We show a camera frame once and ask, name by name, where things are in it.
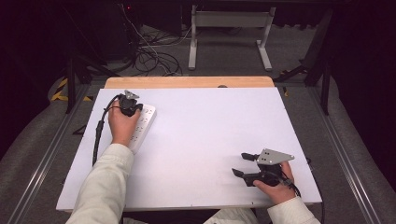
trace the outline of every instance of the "sleeve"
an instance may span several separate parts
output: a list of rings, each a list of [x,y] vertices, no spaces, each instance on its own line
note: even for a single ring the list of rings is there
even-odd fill
[[[300,197],[268,208],[268,214],[274,224],[320,224]]]
[[[133,162],[134,154],[128,147],[110,145],[84,180],[66,223],[118,223]]]

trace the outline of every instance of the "person's left hand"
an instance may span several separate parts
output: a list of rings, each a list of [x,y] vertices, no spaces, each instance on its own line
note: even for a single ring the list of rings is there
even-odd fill
[[[111,143],[118,143],[128,147],[132,135],[134,135],[139,117],[139,109],[136,109],[133,116],[128,117],[121,113],[120,102],[114,101],[108,110],[108,124],[110,125],[111,134],[113,135]]]

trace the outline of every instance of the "gray carpet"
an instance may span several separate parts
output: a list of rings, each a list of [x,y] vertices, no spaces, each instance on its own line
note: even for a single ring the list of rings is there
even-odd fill
[[[155,48],[175,57],[183,68],[184,76],[270,76],[277,77],[279,72],[299,65],[308,48],[315,29],[277,28],[273,27],[267,42],[273,72],[265,72],[255,40],[259,39],[262,30],[242,29],[235,35],[226,35],[215,30],[202,31],[198,36],[197,66],[194,71],[188,70],[189,40],[172,47]],[[128,69],[121,74],[135,74]],[[163,74],[161,67],[150,72],[149,76]],[[365,223],[367,217],[361,210],[346,171],[337,157],[334,144],[325,126],[321,111],[318,110],[312,91],[299,84],[304,76],[297,76],[283,84],[287,86],[289,96],[282,88],[279,93],[290,115],[290,120],[300,140],[305,156],[309,158],[313,174],[323,193],[326,223]],[[87,95],[95,95],[103,88],[105,79],[96,77],[89,87]],[[45,156],[52,137],[62,124],[67,102],[55,101],[23,130],[18,139],[0,162],[0,223],[7,223],[25,191],[31,176],[41,159]],[[65,223],[69,215],[55,210],[59,194],[71,162],[74,159],[81,135],[73,131],[87,123],[93,102],[81,102],[67,128],[64,140],[53,163],[50,165],[36,195],[26,213],[21,214],[22,223]],[[340,141],[350,158],[353,167],[366,189],[379,221],[372,223],[396,223],[396,195],[388,182],[381,175],[367,152],[363,142],[349,120],[347,113],[338,99],[336,84],[332,82],[330,116]],[[310,205],[315,216],[322,216],[320,204]],[[261,223],[269,223],[264,209],[258,210]]]

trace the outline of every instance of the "dark wall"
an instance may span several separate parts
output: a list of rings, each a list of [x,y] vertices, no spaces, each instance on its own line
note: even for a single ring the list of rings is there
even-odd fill
[[[7,1],[0,9],[0,158],[46,106],[65,59],[43,1]]]
[[[396,187],[396,17],[390,2],[359,1],[330,30],[334,77],[375,163]]]

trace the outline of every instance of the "person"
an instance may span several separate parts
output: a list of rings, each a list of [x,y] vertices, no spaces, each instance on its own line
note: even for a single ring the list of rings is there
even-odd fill
[[[134,153],[128,148],[134,134],[140,111],[127,117],[115,101],[108,111],[112,141],[84,180],[71,217],[66,223],[119,223],[125,205],[126,182],[134,162]],[[293,180],[289,164],[281,163],[284,174]],[[270,187],[259,180],[253,184],[267,194],[275,206],[268,209],[273,223],[319,223],[293,189],[284,185]],[[128,219],[128,224],[143,222]],[[250,209],[220,209],[205,224],[257,224]]]

